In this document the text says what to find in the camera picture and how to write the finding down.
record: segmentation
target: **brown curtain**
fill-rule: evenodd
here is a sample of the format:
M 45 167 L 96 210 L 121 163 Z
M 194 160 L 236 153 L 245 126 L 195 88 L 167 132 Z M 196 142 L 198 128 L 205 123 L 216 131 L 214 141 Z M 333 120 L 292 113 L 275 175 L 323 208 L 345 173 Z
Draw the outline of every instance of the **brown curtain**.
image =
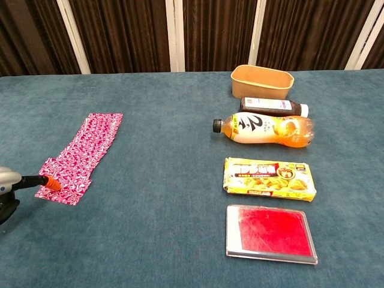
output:
M 183 0 L 186 71 L 248 63 L 257 1 Z
M 164 0 L 70 0 L 92 73 L 170 71 Z
M 54 0 L 0 1 L 0 76 L 78 74 Z
M 384 26 L 380 30 L 362 69 L 384 68 Z
M 344 69 L 374 0 L 269 0 L 257 65 Z

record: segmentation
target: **table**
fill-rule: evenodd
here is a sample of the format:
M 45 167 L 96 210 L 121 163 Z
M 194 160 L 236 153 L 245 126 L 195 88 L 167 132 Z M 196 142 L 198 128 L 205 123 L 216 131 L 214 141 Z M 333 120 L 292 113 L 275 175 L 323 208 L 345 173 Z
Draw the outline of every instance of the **table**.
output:
M 77 206 L 19 190 L 0 226 L 0 287 L 384 287 L 384 70 L 293 72 L 308 148 L 242 145 L 212 132 L 239 109 L 230 73 L 0 79 L 1 164 L 38 173 L 91 112 L 122 112 Z M 313 202 L 226 194 L 226 157 L 306 162 Z M 317 266 L 227 257 L 226 208 L 305 211 Z

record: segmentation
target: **brown bottle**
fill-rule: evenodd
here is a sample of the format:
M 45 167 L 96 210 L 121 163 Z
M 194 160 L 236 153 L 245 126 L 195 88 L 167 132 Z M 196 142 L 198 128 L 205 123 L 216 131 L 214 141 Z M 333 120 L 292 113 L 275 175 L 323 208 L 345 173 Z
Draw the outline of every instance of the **brown bottle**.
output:
M 275 100 L 264 98 L 241 99 L 240 112 L 258 113 L 268 116 L 302 116 L 308 117 L 308 105 L 298 104 L 290 100 Z

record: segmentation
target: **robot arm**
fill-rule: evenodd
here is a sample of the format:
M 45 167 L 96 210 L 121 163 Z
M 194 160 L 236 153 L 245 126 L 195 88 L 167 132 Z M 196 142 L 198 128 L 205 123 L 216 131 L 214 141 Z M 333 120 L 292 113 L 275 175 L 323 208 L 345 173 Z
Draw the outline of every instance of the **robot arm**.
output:
M 22 180 L 20 173 L 14 172 L 7 167 L 0 166 L 0 195 L 13 190 L 12 186 Z
M 20 201 L 15 199 L 14 192 L 18 189 L 43 185 L 58 191 L 60 183 L 50 176 L 22 176 L 9 168 L 0 166 L 0 225 L 11 217 Z

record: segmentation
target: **pink patterned cloth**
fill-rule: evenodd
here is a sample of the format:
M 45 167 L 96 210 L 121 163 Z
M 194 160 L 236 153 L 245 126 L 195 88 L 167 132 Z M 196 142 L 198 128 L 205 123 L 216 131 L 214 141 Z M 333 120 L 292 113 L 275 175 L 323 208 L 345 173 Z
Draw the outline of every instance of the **pink patterned cloth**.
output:
M 121 113 L 91 113 L 57 158 L 48 158 L 39 171 L 61 184 L 60 191 L 41 186 L 35 197 L 76 205 L 92 180 L 90 176 L 107 153 L 122 121 Z

